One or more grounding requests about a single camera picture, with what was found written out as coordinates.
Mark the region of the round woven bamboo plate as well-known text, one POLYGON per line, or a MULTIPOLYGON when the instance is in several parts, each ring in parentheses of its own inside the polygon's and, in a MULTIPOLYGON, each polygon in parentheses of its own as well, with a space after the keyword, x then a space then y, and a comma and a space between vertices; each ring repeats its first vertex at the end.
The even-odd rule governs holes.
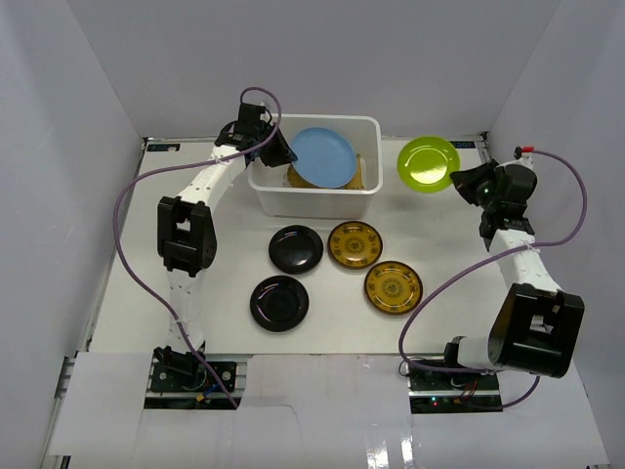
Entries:
POLYGON ((307 182, 294 168, 289 165, 286 172, 286 179, 292 188, 296 189, 315 189, 315 185, 307 182))

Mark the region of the light blue plate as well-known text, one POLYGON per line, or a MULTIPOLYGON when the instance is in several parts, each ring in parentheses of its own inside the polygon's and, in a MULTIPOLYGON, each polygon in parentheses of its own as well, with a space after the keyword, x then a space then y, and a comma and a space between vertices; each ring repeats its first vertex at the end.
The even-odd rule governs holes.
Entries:
POLYGON ((291 141, 293 166, 309 184, 324 189, 345 186, 355 175, 357 159, 351 144, 330 129, 311 127, 291 141))

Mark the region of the green plate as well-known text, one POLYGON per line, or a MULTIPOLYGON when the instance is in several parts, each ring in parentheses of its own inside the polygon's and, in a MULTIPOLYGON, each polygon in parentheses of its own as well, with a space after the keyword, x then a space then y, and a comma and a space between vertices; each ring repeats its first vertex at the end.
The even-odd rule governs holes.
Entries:
POLYGON ((422 136, 408 142, 396 160, 400 180, 409 189, 422 193, 445 190, 452 184, 450 174, 460 168, 457 149, 438 136, 422 136))

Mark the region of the rectangular woven bamboo plate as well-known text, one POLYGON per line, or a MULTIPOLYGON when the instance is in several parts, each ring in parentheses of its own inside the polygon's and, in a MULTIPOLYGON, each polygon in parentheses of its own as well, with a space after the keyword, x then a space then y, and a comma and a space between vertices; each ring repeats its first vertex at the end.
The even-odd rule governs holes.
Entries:
POLYGON ((345 185, 347 190, 362 191, 365 189, 363 161, 360 153, 356 155, 356 170, 353 177, 345 185))

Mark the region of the black plate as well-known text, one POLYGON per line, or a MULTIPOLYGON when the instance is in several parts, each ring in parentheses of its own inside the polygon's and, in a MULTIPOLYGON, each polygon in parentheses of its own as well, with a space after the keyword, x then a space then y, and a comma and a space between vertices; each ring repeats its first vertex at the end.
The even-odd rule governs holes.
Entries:
POLYGON ((297 327, 305 319, 309 306, 307 289, 289 276, 265 278, 254 288, 249 302, 256 324, 275 333, 297 327))
POLYGON ((314 269, 323 255, 323 242, 313 229, 291 225, 278 230, 269 244, 271 262, 288 275, 304 274, 314 269))

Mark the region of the yellow patterned plate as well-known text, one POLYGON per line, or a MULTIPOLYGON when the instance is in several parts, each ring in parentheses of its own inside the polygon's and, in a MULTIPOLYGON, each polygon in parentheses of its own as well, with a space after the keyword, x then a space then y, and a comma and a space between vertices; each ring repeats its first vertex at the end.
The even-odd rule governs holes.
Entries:
POLYGON ((368 302, 386 315, 410 313, 424 294, 420 276, 410 266, 398 261, 374 265, 364 279, 364 294, 368 302))
POLYGON ((379 232, 362 221, 347 221, 336 226, 327 239, 330 258, 348 270, 362 270, 373 266, 383 252, 379 232))

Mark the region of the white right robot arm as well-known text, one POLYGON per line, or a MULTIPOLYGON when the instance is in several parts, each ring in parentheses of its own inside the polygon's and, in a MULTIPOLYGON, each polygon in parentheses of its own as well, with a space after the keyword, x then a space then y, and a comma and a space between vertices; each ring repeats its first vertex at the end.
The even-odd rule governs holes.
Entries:
POLYGON ((461 390, 477 369, 513 369, 560 378, 568 371, 585 305, 552 279, 532 249, 534 229, 525 217, 537 176, 517 163, 494 161, 451 173, 456 191, 482 210, 479 234, 508 287, 490 331, 457 336, 444 350, 441 379, 461 390))

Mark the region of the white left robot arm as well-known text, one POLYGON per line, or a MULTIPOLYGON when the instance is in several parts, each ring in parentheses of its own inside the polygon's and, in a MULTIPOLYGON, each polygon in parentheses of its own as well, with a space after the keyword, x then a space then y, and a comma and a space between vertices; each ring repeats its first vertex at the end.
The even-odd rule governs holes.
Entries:
POLYGON ((235 121, 213 144, 207 164, 174 197, 157 206, 157 251, 169 281, 170 319, 167 345, 184 353, 204 343, 201 287, 217 253, 213 211, 233 181, 254 160, 269 168, 297 159, 267 107, 242 103, 235 121))

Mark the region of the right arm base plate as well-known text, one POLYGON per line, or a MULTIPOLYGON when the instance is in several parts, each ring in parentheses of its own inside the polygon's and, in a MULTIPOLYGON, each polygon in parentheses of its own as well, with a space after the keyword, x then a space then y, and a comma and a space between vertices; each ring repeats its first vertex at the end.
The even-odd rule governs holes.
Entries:
POLYGON ((499 412, 499 381, 492 374, 444 373, 402 362, 398 367, 408 386, 413 415, 499 412))

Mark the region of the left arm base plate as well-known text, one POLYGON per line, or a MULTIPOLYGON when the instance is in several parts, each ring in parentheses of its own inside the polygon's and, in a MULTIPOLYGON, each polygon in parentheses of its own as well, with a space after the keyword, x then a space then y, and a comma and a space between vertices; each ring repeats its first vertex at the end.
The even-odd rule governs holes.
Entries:
POLYGON ((152 393, 233 392, 237 363, 209 362, 224 387, 192 352, 179 353, 170 347, 157 347, 152 354, 152 369, 148 389, 152 393))

